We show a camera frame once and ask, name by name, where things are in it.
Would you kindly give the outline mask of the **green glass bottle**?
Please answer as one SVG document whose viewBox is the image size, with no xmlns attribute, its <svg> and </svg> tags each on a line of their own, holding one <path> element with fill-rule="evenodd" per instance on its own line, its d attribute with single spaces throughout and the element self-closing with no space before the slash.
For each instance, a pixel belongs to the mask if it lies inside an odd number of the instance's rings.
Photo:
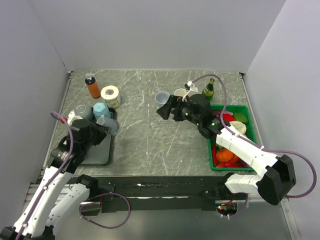
<svg viewBox="0 0 320 240">
<path fill-rule="evenodd" d="M 215 83 L 215 79 L 211 78 L 208 82 L 208 84 L 205 86 L 205 88 L 202 91 L 202 94 L 205 96 L 205 98 L 208 101 L 212 101 L 213 96 L 214 96 L 214 83 Z"/>
</svg>

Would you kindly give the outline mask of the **dark slate blue mug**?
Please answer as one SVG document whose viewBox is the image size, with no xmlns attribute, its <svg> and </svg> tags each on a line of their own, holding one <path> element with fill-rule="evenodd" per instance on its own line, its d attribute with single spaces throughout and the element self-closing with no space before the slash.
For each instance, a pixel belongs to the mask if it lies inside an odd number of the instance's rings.
<svg viewBox="0 0 320 240">
<path fill-rule="evenodd" d="M 111 134 L 112 136 L 116 136 L 119 131 L 119 123 L 112 118 L 109 117 L 103 117 L 101 116 L 96 123 L 98 125 L 104 126 L 108 128 L 108 133 Z"/>
</svg>

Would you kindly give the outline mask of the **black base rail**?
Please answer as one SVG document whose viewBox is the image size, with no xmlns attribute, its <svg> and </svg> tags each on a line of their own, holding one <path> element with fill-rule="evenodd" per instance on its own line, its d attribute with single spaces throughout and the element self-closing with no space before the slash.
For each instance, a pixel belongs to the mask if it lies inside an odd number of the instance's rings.
<svg viewBox="0 0 320 240">
<path fill-rule="evenodd" d="M 216 202 L 245 200 L 244 193 L 222 189 L 219 176 L 99 176 L 92 202 L 102 213 L 117 211 L 215 211 Z"/>
</svg>

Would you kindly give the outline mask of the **red plush chili pepper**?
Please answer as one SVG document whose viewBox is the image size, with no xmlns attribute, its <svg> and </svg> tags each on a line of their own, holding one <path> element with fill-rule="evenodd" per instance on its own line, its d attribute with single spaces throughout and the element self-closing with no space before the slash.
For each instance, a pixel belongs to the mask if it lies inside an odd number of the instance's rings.
<svg viewBox="0 0 320 240">
<path fill-rule="evenodd" d="M 213 165 L 216 166 L 218 163 L 218 160 L 217 160 L 217 146 L 215 144 L 212 146 L 211 152 L 212 152 Z"/>
</svg>

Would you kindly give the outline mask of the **orange plush pumpkin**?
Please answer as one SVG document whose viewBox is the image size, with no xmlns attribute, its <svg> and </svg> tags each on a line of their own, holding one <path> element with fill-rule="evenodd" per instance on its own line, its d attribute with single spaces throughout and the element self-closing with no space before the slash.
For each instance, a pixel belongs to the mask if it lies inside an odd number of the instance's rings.
<svg viewBox="0 0 320 240">
<path fill-rule="evenodd" d="M 239 161 L 239 157 L 230 150 L 223 148 L 216 153 L 216 158 L 220 163 L 236 163 Z"/>
</svg>

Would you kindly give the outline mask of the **green plush cabbage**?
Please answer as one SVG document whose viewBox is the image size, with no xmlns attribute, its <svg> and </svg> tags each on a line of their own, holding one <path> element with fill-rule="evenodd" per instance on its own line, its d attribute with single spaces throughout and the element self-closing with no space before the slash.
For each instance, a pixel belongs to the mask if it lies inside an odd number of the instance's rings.
<svg viewBox="0 0 320 240">
<path fill-rule="evenodd" d="M 236 134 L 236 131 L 238 131 L 243 136 L 246 135 L 247 127 L 244 123 L 237 120 L 230 121 L 229 123 L 234 128 L 231 130 L 233 135 Z"/>
</svg>

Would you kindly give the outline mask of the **black serving tray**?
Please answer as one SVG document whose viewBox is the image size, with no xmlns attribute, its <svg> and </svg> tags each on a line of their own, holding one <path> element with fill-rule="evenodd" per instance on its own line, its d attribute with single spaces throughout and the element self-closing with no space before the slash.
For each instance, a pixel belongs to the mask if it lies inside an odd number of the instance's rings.
<svg viewBox="0 0 320 240">
<path fill-rule="evenodd" d="M 117 118 L 116 110 L 112 107 L 108 107 L 111 119 Z M 92 119 L 96 123 L 96 118 L 93 115 Z M 80 164 L 82 167 L 97 167 L 106 166 L 112 161 L 113 154 L 113 142 L 115 136 L 107 134 L 105 139 L 96 146 L 92 146 L 84 157 L 84 161 Z"/>
</svg>

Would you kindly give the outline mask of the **light blue mug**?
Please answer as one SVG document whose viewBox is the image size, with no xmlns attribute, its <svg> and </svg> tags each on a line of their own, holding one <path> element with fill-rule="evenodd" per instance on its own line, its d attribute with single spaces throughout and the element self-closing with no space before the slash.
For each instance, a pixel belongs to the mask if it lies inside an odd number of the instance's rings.
<svg viewBox="0 0 320 240">
<path fill-rule="evenodd" d="M 100 117 L 103 118 L 111 118 L 111 113 L 109 111 L 109 108 L 104 102 L 97 102 L 93 106 L 93 114 L 96 120 L 98 120 Z"/>
</svg>

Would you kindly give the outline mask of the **grey mug with cream inside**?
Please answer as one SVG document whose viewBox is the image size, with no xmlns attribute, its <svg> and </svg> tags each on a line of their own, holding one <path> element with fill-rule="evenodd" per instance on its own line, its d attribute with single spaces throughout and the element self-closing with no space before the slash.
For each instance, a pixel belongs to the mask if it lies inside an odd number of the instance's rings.
<svg viewBox="0 0 320 240">
<path fill-rule="evenodd" d="M 185 102 L 187 100 L 187 90 L 184 88 L 179 88 L 174 91 L 174 95 L 179 101 Z"/>
</svg>

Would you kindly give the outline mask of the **dark green plush avocado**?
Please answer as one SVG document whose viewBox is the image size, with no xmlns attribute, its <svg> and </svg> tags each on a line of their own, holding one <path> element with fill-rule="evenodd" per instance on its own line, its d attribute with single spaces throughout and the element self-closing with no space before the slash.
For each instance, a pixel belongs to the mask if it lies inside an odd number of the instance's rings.
<svg viewBox="0 0 320 240">
<path fill-rule="evenodd" d="M 241 112 L 235 112 L 233 114 L 233 117 L 236 121 L 241 122 L 245 125 L 248 123 L 248 118 Z"/>
</svg>

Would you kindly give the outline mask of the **orange soap dispenser bottle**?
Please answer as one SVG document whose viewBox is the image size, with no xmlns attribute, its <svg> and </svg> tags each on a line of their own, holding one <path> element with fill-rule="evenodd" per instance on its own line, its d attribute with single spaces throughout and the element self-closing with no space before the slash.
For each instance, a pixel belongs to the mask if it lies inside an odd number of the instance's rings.
<svg viewBox="0 0 320 240">
<path fill-rule="evenodd" d="M 99 89 L 99 86 L 97 84 L 97 81 L 96 81 L 93 73 L 86 73 L 85 74 L 85 84 L 90 92 L 90 95 L 94 99 L 97 99 L 101 96 L 101 91 Z"/>
</svg>

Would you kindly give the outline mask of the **red plush vegetable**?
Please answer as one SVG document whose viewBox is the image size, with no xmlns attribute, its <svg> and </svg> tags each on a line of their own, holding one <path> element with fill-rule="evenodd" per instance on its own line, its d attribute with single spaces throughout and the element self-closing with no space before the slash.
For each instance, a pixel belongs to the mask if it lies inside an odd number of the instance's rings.
<svg viewBox="0 0 320 240">
<path fill-rule="evenodd" d="M 229 113 L 224 113 L 224 114 L 222 115 L 222 118 L 223 118 L 223 121 L 224 121 L 225 123 L 233 122 L 233 121 L 236 120 L 236 119 L 235 119 L 231 114 L 229 114 Z"/>
</svg>

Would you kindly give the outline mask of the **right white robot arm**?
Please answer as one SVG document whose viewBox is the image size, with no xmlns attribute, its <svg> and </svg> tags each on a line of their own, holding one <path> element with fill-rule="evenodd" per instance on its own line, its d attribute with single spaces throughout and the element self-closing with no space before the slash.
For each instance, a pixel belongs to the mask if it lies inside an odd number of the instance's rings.
<svg viewBox="0 0 320 240">
<path fill-rule="evenodd" d="M 231 151 L 256 172 L 255 175 L 228 173 L 217 183 L 217 191 L 223 199 L 238 193 L 259 195 L 267 203 L 278 205 L 296 184 L 293 160 L 263 151 L 240 134 L 223 117 L 213 114 L 210 102 L 202 94 L 195 94 L 183 101 L 170 95 L 157 114 L 164 120 L 173 115 L 176 122 L 189 121 L 208 140 Z"/>
</svg>

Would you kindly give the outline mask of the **small blue-grey mug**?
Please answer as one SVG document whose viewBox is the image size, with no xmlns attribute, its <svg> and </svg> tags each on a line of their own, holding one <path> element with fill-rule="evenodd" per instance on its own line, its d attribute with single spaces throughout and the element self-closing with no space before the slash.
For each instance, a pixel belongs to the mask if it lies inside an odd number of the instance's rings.
<svg viewBox="0 0 320 240">
<path fill-rule="evenodd" d="M 155 94 L 155 101 L 158 106 L 163 106 L 166 104 L 169 98 L 170 94 L 166 91 L 159 91 Z"/>
</svg>

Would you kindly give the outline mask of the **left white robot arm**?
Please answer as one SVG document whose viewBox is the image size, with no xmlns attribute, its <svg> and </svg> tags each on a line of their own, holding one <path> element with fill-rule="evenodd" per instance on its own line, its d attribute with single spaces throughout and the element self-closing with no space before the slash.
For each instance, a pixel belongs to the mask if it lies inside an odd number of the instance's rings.
<svg viewBox="0 0 320 240">
<path fill-rule="evenodd" d="M 53 240 L 67 215 L 87 200 L 99 195 L 98 180 L 81 175 L 69 192 L 56 202 L 77 167 L 92 146 L 99 145 L 109 127 L 88 119 L 77 119 L 67 126 L 66 135 L 51 153 L 51 163 L 30 203 L 13 226 L 0 233 L 2 240 Z"/>
</svg>

